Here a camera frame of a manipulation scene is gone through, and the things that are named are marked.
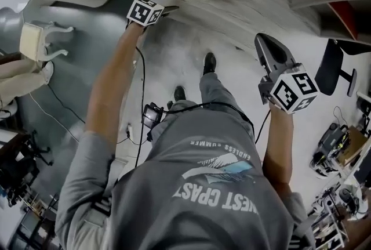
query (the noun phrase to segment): chair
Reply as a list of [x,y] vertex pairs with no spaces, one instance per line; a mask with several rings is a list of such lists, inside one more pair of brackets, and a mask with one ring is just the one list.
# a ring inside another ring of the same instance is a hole
[[46,42],[46,37],[52,32],[71,32],[72,30],[74,30],[73,27],[56,27],[54,22],[45,25],[24,23],[19,51],[35,61],[50,61],[58,55],[67,55],[68,51],[66,50],[59,50],[52,54],[48,54],[47,48],[50,46],[50,43]]
[[315,76],[315,81],[318,85],[319,91],[324,95],[332,95],[334,93],[339,76],[341,76],[349,82],[347,95],[352,96],[355,82],[357,81],[357,71],[353,68],[351,75],[343,71],[341,69],[343,58],[344,53],[339,42],[329,39],[322,62]]

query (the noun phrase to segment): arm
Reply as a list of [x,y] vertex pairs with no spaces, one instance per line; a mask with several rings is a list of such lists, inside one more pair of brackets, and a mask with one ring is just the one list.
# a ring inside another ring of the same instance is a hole
[[99,249],[106,232],[106,215],[92,209],[91,203],[100,201],[107,185],[119,112],[132,81],[135,47],[142,32],[136,23],[129,25],[93,85],[86,132],[80,138],[59,199],[55,231],[66,250]]
[[106,138],[115,151],[119,113],[133,79],[135,47],[143,27],[132,23],[118,41],[111,60],[98,75],[90,95],[86,131]]
[[292,139],[294,123],[292,115],[270,104],[271,123],[268,145],[263,161],[263,173],[281,198],[291,193]]

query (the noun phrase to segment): concrete floor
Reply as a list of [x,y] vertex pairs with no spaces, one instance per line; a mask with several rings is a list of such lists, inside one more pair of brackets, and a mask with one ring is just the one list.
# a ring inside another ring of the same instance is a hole
[[[62,26],[77,28],[73,39],[64,46],[70,50],[70,54],[67,57],[60,56],[54,61],[56,69],[50,85],[59,98],[84,120],[92,83],[113,52],[116,41],[125,28],[126,21],[112,14],[125,16],[132,1],[111,0],[99,9],[80,6],[77,8],[58,3],[51,8],[25,13],[27,21],[54,20]],[[326,39],[292,30],[271,35],[285,44],[296,60],[302,62],[306,69],[315,75],[325,50]],[[167,101],[172,99],[176,85],[183,85],[186,88],[190,100],[201,102],[198,82],[202,74],[202,59],[208,50],[213,51],[217,57],[217,73],[220,80],[252,120],[256,132],[259,131],[268,106],[261,104],[257,90],[257,84],[264,74],[257,60],[208,32],[199,31],[171,19],[165,19],[156,27],[148,29],[143,46],[147,69],[144,102],[155,102],[159,106],[166,107]],[[369,64],[369,53],[344,56],[343,69],[346,71],[357,69],[356,88],[363,92],[368,88]],[[131,123],[134,128],[134,142],[138,143],[140,140],[142,76],[143,68],[139,61],[123,112],[119,140],[126,137],[128,123]],[[349,124],[356,119],[356,97],[355,95],[347,97],[347,86],[347,83],[340,79],[332,96],[320,95],[307,110],[294,116],[294,171],[291,185],[294,191],[302,194],[307,207],[326,184],[326,180],[318,180],[315,177],[308,164],[318,140],[329,124],[335,120],[333,108],[340,106]],[[33,93],[33,96],[47,112],[58,118],[77,138],[82,134],[83,123],[62,108],[49,88],[40,88]],[[34,188],[48,199],[49,195],[60,190],[77,144],[63,128],[43,114],[29,96],[21,98],[21,110],[26,127],[38,131],[40,145],[50,146],[53,151],[54,166],[43,167],[40,177],[34,184]],[[261,158],[264,156],[267,143],[268,124],[269,120],[257,145]],[[147,158],[150,149],[150,143],[143,144],[139,163]],[[138,146],[130,141],[118,145],[117,157],[128,161],[123,173],[134,167],[137,150]]]

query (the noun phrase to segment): sleeve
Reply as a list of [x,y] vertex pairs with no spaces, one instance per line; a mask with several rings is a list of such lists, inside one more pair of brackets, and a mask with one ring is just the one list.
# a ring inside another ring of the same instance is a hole
[[282,202],[294,220],[296,229],[293,234],[298,237],[305,236],[311,248],[315,249],[315,239],[311,227],[314,220],[308,217],[301,195],[299,193],[291,193]]
[[[59,198],[55,232],[63,249],[75,248],[76,240],[86,236],[83,220],[89,218],[91,204],[104,192],[113,154],[105,138],[94,132],[83,134]],[[102,225],[107,223],[99,219]],[[103,227],[88,229],[88,232],[100,231],[98,234],[102,235]]]

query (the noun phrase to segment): white cable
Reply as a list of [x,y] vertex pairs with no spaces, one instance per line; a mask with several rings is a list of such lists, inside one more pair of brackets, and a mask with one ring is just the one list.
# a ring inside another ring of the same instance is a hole
[[76,142],[79,142],[78,139],[75,138],[75,136],[72,134],[72,132],[70,132],[62,123],[60,123],[57,119],[55,119],[52,115],[50,115],[49,113],[45,112],[43,110],[43,108],[39,105],[39,103],[34,99],[34,97],[32,96],[32,94],[30,94],[32,100],[39,106],[40,110],[44,112],[45,115],[48,115],[49,117],[52,117],[60,126],[62,126],[73,138]]

